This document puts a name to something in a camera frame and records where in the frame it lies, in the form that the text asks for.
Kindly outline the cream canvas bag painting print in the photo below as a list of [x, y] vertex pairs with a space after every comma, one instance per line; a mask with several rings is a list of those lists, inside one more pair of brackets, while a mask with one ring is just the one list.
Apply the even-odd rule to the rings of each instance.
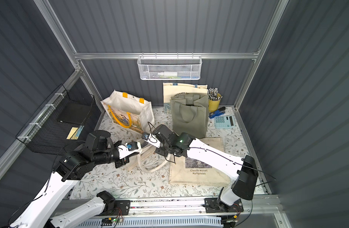
[[204, 162], [184, 156], [175, 160], [176, 163], [170, 165], [169, 183], [172, 185], [225, 187], [230, 183], [226, 174]]

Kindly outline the olive green tote bag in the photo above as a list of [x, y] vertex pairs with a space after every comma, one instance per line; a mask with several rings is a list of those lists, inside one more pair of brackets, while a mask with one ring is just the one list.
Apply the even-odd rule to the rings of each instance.
[[209, 120], [207, 94], [178, 94], [170, 99], [173, 131], [187, 133], [196, 138], [205, 138]]

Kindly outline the cream canvas bag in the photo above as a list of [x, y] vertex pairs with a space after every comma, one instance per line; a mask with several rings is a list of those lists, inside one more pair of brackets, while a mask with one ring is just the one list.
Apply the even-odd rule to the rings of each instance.
[[162, 169], [170, 161], [172, 162], [172, 155], [162, 156], [155, 151], [156, 149], [154, 146], [145, 146], [142, 149], [140, 158], [138, 159], [137, 155], [130, 157], [130, 162], [124, 168], [128, 171], [138, 168], [144, 173], [154, 173]]

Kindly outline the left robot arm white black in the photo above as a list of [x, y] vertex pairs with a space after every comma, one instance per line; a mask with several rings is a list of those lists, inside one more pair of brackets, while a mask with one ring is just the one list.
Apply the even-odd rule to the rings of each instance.
[[83, 205], [60, 216], [53, 216], [66, 194], [97, 165], [110, 164], [126, 158], [138, 147], [113, 143], [111, 134], [97, 130], [88, 134], [84, 142], [66, 146], [67, 152], [52, 168], [52, 173], [36, 198], [24, 205], [24, 212], [15, 220], [9, 219], [9, 228], [74, 228], [96, 215], [120, 215], [115, 198], [107, 191]]

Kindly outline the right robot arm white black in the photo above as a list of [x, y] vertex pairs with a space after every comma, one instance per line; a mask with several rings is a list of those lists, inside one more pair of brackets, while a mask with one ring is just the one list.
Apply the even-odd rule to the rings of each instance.
[[188, 133], [177, 135], [164, 124], [151, 131], [148, 142], [167, 154], [201, 161], [226, 174], [231, 183], [221, 190], [218, 204], [231, 206], [239, 199], [253, 200], [259, 176], [253, 157], [227, 154]]

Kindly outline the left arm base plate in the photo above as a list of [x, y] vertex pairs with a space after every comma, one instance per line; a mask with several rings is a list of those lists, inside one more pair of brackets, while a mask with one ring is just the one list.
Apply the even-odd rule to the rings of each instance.
[[108, 215], [117, 216], [120, 213], [122, 216], [126, 216], [129, 214], [130, 205], [130, 200], [116, 200], [114, 204], [108, 207]]

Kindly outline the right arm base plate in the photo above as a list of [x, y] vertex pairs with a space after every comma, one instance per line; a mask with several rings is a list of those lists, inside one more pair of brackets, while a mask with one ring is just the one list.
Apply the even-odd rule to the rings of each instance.
[[202, 205], [207, 213], [235, 213], [240, 214], [244, 211], [241, 199], [235, 201], [231, 206], [221, 202], [217, 198], [205, 198]]

